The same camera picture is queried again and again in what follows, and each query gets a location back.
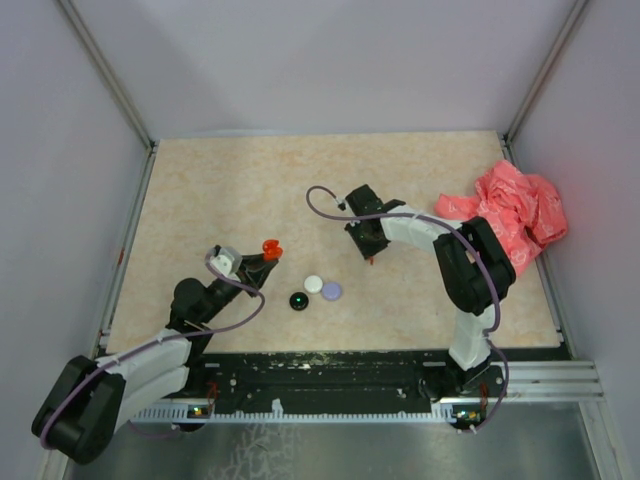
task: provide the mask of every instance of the marble-pattern tabletop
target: marble-pattern tabletop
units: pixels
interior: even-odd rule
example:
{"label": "marble-pattern tabletop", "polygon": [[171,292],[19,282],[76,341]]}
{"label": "marble-pattern tabletop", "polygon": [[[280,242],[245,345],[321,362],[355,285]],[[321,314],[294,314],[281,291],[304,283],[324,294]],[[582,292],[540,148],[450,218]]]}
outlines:
{"label": "marble-pattern tabletop", "polygon": [[[342,223],[309,210],[305,192],[320,184],[344,196],[368,183],[383,201],[433,212],[440,193],[472,194],[474,180],[501,158],[491,131],[163,140],[107,349],[124,351],[157,334],[183,278],[210,283],[203,263],[210,247],[260,253],[268,238],[280,240],[284,256],[262,289],[264,310],[214,336],[208,352],[447,348],[455,308],[435,257],[393,243],[372,266]],[[341,214],[327,195],[312,198]],[[314,295],[294,311],[289,297],[310,274],[339,282],[343,296]],[[257,302],[242,294],[210,326],[242,320]],[[558,345],[535,264],[511,287],[493,339],[502,347]]]}

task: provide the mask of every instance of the small round puck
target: small round puck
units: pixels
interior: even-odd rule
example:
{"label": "small round puck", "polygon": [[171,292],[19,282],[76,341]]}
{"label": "small round puck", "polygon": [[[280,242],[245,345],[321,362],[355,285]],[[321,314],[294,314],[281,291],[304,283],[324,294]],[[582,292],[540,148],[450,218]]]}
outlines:
{"label": "small round puck", "polygon": [[320,290],[322,290],[322,285],[322,279],[317,275],[309,275],[304,280],[304,289],[312,295],[320,293]]}
{"label": "small round puck", "polygon": [[342,287],[336,282],[325,283],[322,287],[322,296],[325,300],[333,302],[342,296]]}
{"label": "small round puck", "polygon": [[304,292],[296,292],[289,297],[289,305],[294,310],[304,310],[309,305],[309,297]]}

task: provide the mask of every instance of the purple disc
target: purple disc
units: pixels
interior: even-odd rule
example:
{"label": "purple disc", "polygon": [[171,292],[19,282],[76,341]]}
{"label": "purple disc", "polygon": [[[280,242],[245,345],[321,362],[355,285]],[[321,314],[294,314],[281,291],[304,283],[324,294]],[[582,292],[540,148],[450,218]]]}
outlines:
{"label": "purple disc", "polygon": [[336,282],[325,283],[322,287],[322,296],[325,300],[333,302],[342,296],[342,287]]}

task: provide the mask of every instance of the red object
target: red object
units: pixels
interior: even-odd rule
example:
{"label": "red object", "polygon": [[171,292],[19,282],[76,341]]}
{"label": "red object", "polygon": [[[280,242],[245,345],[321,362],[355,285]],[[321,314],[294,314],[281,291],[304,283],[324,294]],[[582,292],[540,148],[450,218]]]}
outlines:
{"label": "red object", "polygon": [[280,247],[280,242],[275,239],[265,240],[262,244],[262,258],[264,258],[265,262],[269,262],[271,260],[277,260],[282,256],[284,250]]}
{"label": "red object", "polygon": [[524,175],[501,160],[475,186],[474,197],[440,195],[435,211],[452,220],[486,218],[517,275],[548,244],[567,234],[560,195],[540,175]]}

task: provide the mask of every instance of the white wall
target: white wall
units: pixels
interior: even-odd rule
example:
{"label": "white wall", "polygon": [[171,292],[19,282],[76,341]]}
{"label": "white wall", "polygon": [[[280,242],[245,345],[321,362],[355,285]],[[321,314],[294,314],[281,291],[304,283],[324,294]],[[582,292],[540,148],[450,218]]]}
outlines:
{"label": "white wall", "polygon": [[156,138],[506,130],[572,0],[75,0]]}
{"label": "white wall", "polygon": [[31,421],[89,351],[144,149],[51,0],[0,16],[0,477],[34,478]]}
{"label": "white wall", "polygon": [[593,3],[516,154],[560,189],[570,233],[554,274],[640,476],[640,3]]}

